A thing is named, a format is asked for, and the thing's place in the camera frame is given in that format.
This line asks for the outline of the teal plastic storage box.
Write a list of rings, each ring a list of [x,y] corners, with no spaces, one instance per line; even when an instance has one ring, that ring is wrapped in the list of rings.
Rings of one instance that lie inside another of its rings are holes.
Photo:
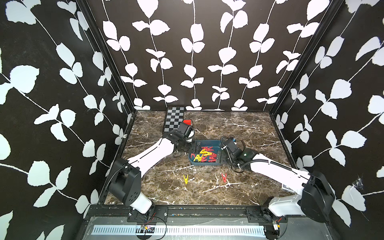
[[[193,141],[192,152],[188,154],[189,161],[195,166],[220,166],[225,163],[222,158],[220,140]]]

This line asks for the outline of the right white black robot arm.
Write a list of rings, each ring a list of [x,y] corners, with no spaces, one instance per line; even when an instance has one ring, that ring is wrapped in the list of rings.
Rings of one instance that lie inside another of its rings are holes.
[[[324,174],[297,170],[273,161],[256,150],[239,148],[236,139],[222,136],[221,147],[233,170],[264,175],[291,189],[288,197],[271,198],[264,207],[276,217],[306,216],[316,222],[330,221],[330,212],[336,199]]]

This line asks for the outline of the yellow clothespin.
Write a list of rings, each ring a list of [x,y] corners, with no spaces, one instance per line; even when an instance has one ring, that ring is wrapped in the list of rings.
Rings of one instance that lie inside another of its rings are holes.
[[[189,182],[189,175],[183,175],[183,178],[184,178],[184,182],[185,182],[185,184],[187,185],[188,184],[188,182]]]

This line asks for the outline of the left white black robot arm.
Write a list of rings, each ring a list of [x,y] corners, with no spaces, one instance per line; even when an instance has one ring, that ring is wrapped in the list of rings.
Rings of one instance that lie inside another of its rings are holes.
[[[107,178],[107,191],[125,206],[132,207],[141,214],[147,213],[153,203],[141,191],[142,177],[150,168],[175,150],[188,152],[192,148],[193,136],[193,132],[183,135],[171,131],[165,133],[142,153],[127,160],[117,159]]]

